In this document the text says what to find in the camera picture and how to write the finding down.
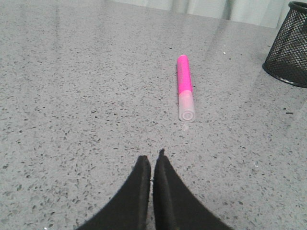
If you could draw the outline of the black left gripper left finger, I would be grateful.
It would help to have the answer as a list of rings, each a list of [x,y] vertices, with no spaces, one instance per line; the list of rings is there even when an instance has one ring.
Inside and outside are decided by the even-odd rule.
[[[80,230],[144,230],[150,192],[151,167],[141,155],[123,186]]]

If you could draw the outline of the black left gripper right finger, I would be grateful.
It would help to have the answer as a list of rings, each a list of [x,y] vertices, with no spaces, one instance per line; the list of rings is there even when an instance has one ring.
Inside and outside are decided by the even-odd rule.
[[[153,207],[157,230],[231,229],[198,201],[159,151],[153,178]]]

